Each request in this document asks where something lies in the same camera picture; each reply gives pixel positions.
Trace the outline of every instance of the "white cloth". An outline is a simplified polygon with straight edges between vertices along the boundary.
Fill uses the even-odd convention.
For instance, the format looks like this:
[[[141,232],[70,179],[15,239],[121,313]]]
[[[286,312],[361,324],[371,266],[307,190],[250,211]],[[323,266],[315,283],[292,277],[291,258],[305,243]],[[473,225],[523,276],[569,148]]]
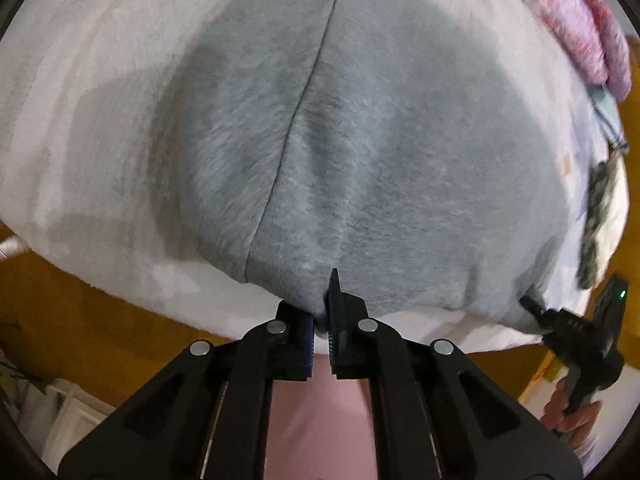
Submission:
[[[170,82],[198,28],[228,1],[26,0],[0,43],[0,217],[34,251],[87,283],[237,338],[271,319],[278,299],[196,254],[177,213],[172,147],[162,134],[169,118],[154,113],[178,91]],[[520,0],[433,1],[463,27],[482,23],[496,55],[511,59],[523,101],[546,132],[572,130],[567,114],[549,110],[558,108],[554,100],[574,68]],[[508,36],[513,23],[530,34]],[[527,74],[541,66],[561,75],[551,78],[555,88],[529,85]],[[572,135],[555,142],[572,218],[545,297],[582,313],[589,294],[575,286],[575,269],[586,175],[607,147],[601,138]],[[414,340],[450,338],[464,351],[537,340],[439,308],[382,321]]]

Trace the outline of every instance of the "human hand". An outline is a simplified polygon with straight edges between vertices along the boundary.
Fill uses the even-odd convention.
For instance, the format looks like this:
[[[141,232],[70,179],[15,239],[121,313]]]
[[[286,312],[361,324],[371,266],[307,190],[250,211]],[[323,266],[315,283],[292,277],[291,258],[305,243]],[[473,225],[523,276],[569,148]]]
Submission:
[[[578,449],[585,443],[595,426],[602,409],[602,403],[597,400],[588,406],[581,407],[572,415],[564,416],[563,412],[569,406],[564,386],[565,380],[560,379],[556,390],[551,395],[551,400],[545,406],[545,414],[540,422],[549,431],[556,430],[559,433],[568,433],[575,430],[569,441],[569,446],[572,449]]]

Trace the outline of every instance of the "white blanket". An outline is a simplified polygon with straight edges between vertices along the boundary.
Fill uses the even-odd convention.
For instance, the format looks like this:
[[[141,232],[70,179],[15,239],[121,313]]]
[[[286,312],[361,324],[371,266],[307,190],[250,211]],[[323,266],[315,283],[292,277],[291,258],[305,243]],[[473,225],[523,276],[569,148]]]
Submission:
[[[0,43],[0,218],[37,253],[87,283],[238,338],[271,319],[278,298],[234,282],[197,255],[180,225],[169,137],[150,134],[168,122],[154,111],[172,98],[169,82],[198,28],[228,1],[26,0]],[[499,30],[508,16],[530,30],[493,47],[497,55],[522,49],[518,86],[525,101],[547,131],[566,136],[556,163],[573,218],[545,297],[551,307],[582,313],[589,293],[575,286],[575,269],[586,177],[607,147],[598,136],[566,134],[562,118],[548,113],[554,92],[528,89],[526,77],[535,70],[526,60],[536,50],[549,70],[566,73],[571,63],[519,0],[434,2],[469,28],[484,23]],[[537,340],[433,307],[382,321],[407,338],[446,337],[465,351]],[[317,343],[319,351],[326,348]]]

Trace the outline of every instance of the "dark seam line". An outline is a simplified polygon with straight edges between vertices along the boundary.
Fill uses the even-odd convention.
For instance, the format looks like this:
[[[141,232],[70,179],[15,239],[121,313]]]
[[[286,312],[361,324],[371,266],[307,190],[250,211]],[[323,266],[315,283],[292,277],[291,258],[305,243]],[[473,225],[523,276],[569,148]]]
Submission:
[[[331,22],[331,18],[334,16],[334,10],[335,10],[335,4],[338,0],[334,0],[334,2],[331,5],[331,10],[329,11],[329,16],[327,17],[326,20],[326,25],[324,26],[324,32],[322,33],[322,39],[320,40],[320,46],[318,47],[318,53],[316,54],[316,59],[314,60],[314,64],[311,67],[311,72],[309,74],[309,78],[306,80],[306,84],[305,87],[302,89],[302,92],[300,93],[300,99],[298,101],[298,104],[296,105],[296,109],[293,110],[293,115],[291,116],[291,120],[289,122],[289,127],[287,128],[287,133],[285,135],[285,139],[284,142],[282,143],[282,153],[280,154],[280,161],[278,162],[278,169],[276,171],[276,177],[273,179],[273,185],[271,186],[271,191],[269,192],[269,198],[267,199],[267,203],[264,206],[264,211],[262,212],[262,215],[260,216],[260,221],[258,222],[258,227],[255,228],[255,232],[254,232],[254,236],[251,238],[251,243],[249,244],[249,250],[247,251],[246,254],[246,259],[244,260],[244,281],[246,282],[246,267],[247,267],[247,261],[249,260],[249,255],[251,254],[251,247],[254,244],[254,240],[255,240],[255,235],[257,235],[258,231],[260,230],[260,226],[262,225],[262,220],[264,220],[264,215],[267,212],[267,208],[269,207],[269,204],[271,203],[271,200],[273,199],[273,193],[275,192],[276,189],[276,183],[280,177],[280,173],[282,171],[282,165],[284,162],[284,154],[287,151],[287,146],[289,145],[289,137],[290,137],[290,133],[291,133],[291,129],[293,128],[293,123],[296,120],[296,116],[298,114],[298,110],[300,110],[300,105],[302,104],[302,101],[305,98],[305,94],[306,94],[306,90],[309,88],[309,85],[311,85],[311,79],[314,76],[314,73],[316,72],[316,68],[318,67],[318,60],[320,59],[320,53],[322,52],[322,47],[324,46],[324,40],[326,39],[326,34],[327,31],[329,30],[329,23]]]

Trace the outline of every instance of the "wooden floor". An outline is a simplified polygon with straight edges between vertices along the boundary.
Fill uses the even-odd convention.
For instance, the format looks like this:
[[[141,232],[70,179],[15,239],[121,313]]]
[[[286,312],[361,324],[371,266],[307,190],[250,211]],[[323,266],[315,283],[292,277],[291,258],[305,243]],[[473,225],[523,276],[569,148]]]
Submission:
[[[112,406],[196,339],[223,339],[108,296],[34,253],[0,262],[0,346],[42,378],[79,384]],[[545,354],[537,347],[472,358],[518,396]]]

